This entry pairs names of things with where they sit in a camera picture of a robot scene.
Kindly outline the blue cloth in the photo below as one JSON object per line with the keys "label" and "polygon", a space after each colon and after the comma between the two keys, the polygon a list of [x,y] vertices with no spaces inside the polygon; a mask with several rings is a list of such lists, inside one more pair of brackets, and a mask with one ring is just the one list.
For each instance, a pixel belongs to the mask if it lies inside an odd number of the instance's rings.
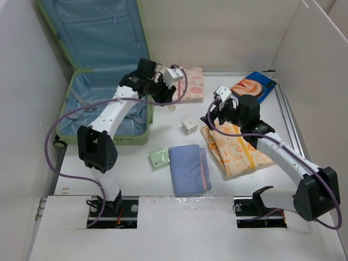
{"label": "blue cloth", "polygon": [[176,196],[203,195],[212,189],[206,149],[196,144],[169,149],[172,184]]}

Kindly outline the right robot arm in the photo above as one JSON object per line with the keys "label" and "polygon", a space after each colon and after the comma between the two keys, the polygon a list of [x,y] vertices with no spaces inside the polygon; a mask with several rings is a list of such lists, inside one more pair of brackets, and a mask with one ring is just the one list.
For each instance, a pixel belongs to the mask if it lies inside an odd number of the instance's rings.
{"label": "right robot arm", "polygon": [[294,151],[275,129],[260,118],[260,104],[250,95],[241,96],[234,104],[231,95],[214,96],[201,120],[211,131],[214,123],[232,123],[241,128],[238,134],[252,148],[269,157],[296,185],[296,190],[276,191],[265,186],[252,195],[251,207],[257,214],[268,216],[278,210],[296,212],[306,221],[320,222],[319,217],[336,210],[338,221],[330,229],[338,230],[342,223],[337,173],[331,167],[319,167]]}

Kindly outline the orange patterned garment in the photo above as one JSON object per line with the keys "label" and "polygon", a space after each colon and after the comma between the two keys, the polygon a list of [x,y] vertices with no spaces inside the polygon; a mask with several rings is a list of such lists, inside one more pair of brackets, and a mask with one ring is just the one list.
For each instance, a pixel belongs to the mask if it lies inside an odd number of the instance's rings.
{"label": "orange patterned garment", "polygon": [[207,126],[201,134],[227,178],[237,178],[275,163],[242,137],[225,136]]}

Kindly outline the blue orange ear print bag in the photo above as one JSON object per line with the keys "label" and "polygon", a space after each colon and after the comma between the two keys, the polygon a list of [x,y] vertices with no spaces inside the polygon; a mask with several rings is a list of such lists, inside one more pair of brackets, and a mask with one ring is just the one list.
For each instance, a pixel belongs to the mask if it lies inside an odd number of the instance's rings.
{"label": "blue orange ear print bag", "polygon": [[276,85],[277,83],[271,78],[254,71],[231,87],[231,92],[237,97],[254,96],[259,103],[262,103]]}

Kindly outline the green box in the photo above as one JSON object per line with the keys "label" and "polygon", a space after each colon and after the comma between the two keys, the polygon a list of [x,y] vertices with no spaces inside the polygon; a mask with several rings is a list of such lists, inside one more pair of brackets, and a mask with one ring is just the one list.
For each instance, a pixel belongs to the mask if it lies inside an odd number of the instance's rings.
{"label": "green box", "polygon": [[148,154],[152,166],[155,170],[161,169],[162,167],[170,164],[169,153],[166,148],[159,148]]}

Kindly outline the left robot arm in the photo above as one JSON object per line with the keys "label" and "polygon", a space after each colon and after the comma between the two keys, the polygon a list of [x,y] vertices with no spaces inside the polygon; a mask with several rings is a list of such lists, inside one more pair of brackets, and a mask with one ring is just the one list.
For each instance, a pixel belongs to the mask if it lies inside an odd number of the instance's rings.
{"label": "left robot arm", "polygon": [[109,171],[117,160],[114,135],[127,113],[142,97],[151,96],[155,103],[172,103],[176,91],[175,82],[184,77],[177,65],[156,73],[157,63],[140,59],[138,67],[125,75],[119,82],[112,102],[103,109],[97,119],[88,126],[80,126],[77,131],[78,155],[103,189],[91,205],[108,215],[116,215],[121,210],[122,195],[113,175]]}

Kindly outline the gold perfume bottle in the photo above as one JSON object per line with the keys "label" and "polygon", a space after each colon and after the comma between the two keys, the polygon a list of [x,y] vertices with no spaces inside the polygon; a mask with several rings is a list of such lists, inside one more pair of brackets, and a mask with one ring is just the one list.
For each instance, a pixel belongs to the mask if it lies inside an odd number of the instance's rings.
{"label": "gold perfume bottle", "polygon": [[167,106],[169,111],[175,111],[176,110],[176,106],[174,104],[168,105]]}

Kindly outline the small white box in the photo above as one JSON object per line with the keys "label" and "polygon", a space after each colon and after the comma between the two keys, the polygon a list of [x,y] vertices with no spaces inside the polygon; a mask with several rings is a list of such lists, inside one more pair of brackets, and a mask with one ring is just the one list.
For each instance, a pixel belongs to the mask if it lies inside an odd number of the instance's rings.
{"label": "small white box", "polygon": [[182,128],[186,135],[190,135],[191,133],[197,131],[198,123],[192,118],[188,118],[182,121]]}

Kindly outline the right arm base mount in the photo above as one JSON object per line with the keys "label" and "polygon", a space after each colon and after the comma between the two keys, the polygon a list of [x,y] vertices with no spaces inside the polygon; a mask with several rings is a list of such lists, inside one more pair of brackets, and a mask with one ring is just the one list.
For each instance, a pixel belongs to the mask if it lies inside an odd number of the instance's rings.
{"label": "right arm base mount", "polygon": [[237,228],[287,228],[282,209],[267,208],[252,197],[235,197],[232,209]]}

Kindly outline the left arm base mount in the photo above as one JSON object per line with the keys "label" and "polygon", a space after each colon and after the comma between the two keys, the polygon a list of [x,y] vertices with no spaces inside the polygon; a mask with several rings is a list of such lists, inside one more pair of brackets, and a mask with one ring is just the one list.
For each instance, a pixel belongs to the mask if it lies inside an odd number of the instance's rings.
{"label": "left arm base mount", "polygon": [[124,198],[121,203],[121,208],[117,214],[111,210],[105,209],[100,219],[95,223],[95,220],[100,213],[96,206],[96,200],[88,200],[89,216],[87,219],[88,229],[136,229],[138,223],[138,198]]}

